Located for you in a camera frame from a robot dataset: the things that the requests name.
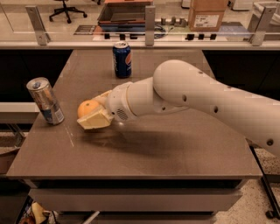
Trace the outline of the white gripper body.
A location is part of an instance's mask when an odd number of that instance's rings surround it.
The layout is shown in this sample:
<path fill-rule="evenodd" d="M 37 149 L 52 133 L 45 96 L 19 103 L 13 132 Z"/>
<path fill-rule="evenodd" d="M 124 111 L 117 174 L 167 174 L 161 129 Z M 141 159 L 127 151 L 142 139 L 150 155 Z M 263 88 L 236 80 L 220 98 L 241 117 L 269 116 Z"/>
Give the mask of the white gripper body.
<path fill-rule="evenodd" d="M 127 122 L 135 120 L 137 117 L 132 113 L 127 93 L 131 82 L 123 83 L 115 87 L 107 97 L 105 102 L 106 110 L 114 117 L 118 122 Z"/>

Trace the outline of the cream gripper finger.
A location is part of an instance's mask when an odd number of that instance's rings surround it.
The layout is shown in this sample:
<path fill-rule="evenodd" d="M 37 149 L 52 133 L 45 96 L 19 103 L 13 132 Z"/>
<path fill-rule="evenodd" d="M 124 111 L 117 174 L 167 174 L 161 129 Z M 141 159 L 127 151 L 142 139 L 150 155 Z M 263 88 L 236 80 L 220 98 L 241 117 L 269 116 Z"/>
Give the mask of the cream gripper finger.
<path fill-rule="evenodd" d="M 113 116 L 100 105 L 94 113 L 78 117 L 77 122 L 84 130 L 91 130 L 108 127 L 112 120 Z"/>
<path fill-rule="evenodd" d="M 110 93 L 111 93 L 111 90 L 106 91 L 106 92 L 94 97 L 94 100 L 99 102 L 102 106 L 104 106 L 106 104 L 106 100 L 108 99 Z"/>

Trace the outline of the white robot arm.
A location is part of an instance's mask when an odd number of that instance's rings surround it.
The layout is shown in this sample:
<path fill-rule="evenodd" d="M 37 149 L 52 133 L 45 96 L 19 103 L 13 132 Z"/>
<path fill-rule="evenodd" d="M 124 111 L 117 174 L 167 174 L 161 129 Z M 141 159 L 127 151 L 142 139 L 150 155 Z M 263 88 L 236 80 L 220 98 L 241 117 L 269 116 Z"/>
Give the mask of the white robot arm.
<path fill-rule="evenodd" d="M 230 87 L 182 60 L 167 60 L 147 79 L 126 82 L 78 107 L 85 130 L 148 115 L 196 109 L 215 117 L 248 140 L 280 156 L 280 102 Z"/>

